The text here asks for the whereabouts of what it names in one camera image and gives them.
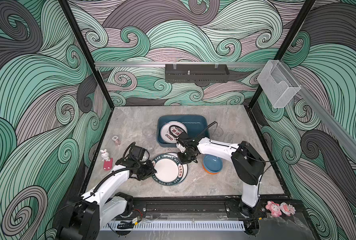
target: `wave pattern wallpaper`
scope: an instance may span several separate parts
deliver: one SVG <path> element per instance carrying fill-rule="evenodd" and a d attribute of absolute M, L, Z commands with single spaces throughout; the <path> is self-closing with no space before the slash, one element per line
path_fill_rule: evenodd
<path fill-rule="evenodd" d="M 303 0 L 69 0 L 95 61 L 266 62 Z M 247 104 L 261 70 L 166 83 L 162 68 L 100 68 L 117 106 Z"/>
<path fill-rule="evenodd" d="M 44 239 L 109 113 L 58 1 L 0 0 L 0 240 Z"/>
<path fill-rule="evenodd" d="M 356 140 L 356 1 L 311 10 L 283 60 Z M 264 94 L 258 103 L 266 142 L 321 239 L 356 239 L 356 159 L 300 96 L 282 109 Z"/>

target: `red wire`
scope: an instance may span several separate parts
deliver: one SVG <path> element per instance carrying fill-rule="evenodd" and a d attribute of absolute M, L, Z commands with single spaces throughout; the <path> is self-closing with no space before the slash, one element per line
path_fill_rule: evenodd
<path fill-rule="evenodd" d="M 141 217 L 143 217 L 143 214 L 141 213 L 141 211 L 139 211 L 139 209 L 134 209 L 134 210 L 137 210 L 141 214 Z"/>

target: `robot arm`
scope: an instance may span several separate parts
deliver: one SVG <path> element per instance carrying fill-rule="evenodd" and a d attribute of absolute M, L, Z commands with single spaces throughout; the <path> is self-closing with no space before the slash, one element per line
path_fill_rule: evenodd
<path fill-rule="evenodd" d="M 183 132 L 177 138 L 177 147 L 181 151 L 178 152 L 181 164 L 196 162 L 196 156 L 201 153 L 231 161 L 243 181 L 242 202 L 250 208 L 257 204 L 258 187 L 265 162 L 248 142 L 229 144 L 202 136 L 190 139 Z M 128 156 L 123 155 L 116 162 L 113 171 L 97 186 L 82 196 L 69 200 L 69 206 L 65 208 L 61 218 L 61 229 L 58 231 L 60 239 L 95 239 L 99 229 L 111 219 L 118 215 L 131 214 L 132 196 L 117 193 L 112 199 L 110 197 L 133 174 L 137 175 L 137 180 L 144 180 L 156 171 L 148 158 L 147 161 L 140 162 L 146 151 L 144 148 L 135 146 L 135 142 L 129 148 Z"/>
<path fill-rule="evenodd" d="M 249 207 L 255 207 L 259 200 L 258 189 L 265 167 L 265 161 L 257 151 L 245 141 L 241 144 L 225 143 L 207 137 L 199 141 L 195 139 L 185 141 L 182 138 L 184 136 L 185 133 L 177 141 L 177 147 L 181 151 L 178 153 L 180 161 L 182 163 L 196 161 L 195 158 L 199 153 L 231 161 L 238 177 L 243 181 L 241 200 Z"/>

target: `pink toy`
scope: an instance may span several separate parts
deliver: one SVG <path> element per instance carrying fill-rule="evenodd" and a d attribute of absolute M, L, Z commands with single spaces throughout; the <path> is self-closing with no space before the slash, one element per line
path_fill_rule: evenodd
<path fill-rule="evenodd" d="M 268 201 L 268 204 L 265 206 L 267 210 L 270 210 L 272 212 L 273 217 L 279 217 L 282 215 L 281 212 L 281 207 L 279 204 L 276 204 L 273 201 Z"/>
<path fill-rule="evenodd" d="M 292 205 L 287 204 L 285 202 L 281 203 L 280 207 L 282 212 L 286 214 L 286 216 L 290 216 L 291 214 L 294 215 L 296 213 L 296 209 Z"/>

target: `plate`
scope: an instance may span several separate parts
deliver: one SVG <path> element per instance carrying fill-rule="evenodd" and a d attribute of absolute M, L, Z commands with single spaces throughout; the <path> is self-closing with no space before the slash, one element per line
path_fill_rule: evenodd
<path fill-rule="evenodd" d="M 161 185 L 177 185 L 186 177 L 187 166 L 182 166 L 176 155 L 161 154 L 154 158 L 152 163 L 157 171 L 152 175 L 152 178 Z"/>
<path fill-rule="evenodd" d="M 169 152 L 169 153 L 167 153 L 167 154 L 170 154 L 170 155 L 173 155 L 173 156 L 175 156 L 175 157 L 178 157 L 178 155 L 175 153 L 175 152 Z M 183 165 L 183 177 L 182 177 L 182 179 L 180 180 L 180 182 L 182 182 L 184 179 L 185 179 L 185 177 L 186 177 L 186 175 L 187 175 L 187 169 L 188 169 L 188 165 L 187 164 L 184 164 Z"/>
<path fill-rule="evenodd" d="M 177 125 L 178 127 L 181 127 L 183 130 L 185 130 L 185 132 L 187 132 L 187 128 L 183 123 L 177 121 L 168 122 L 161 128 L 161 137 L 163 141 L 165 141 L 166 143 L 177 143 L 177 141 L 175 140 L 175 136 L 171 135 L 169 132 L 169 128 L 171 125 Z M 178 132 L 182 131 L 177 128 L 173 128 L 172 131 L 174 129 Z"/>

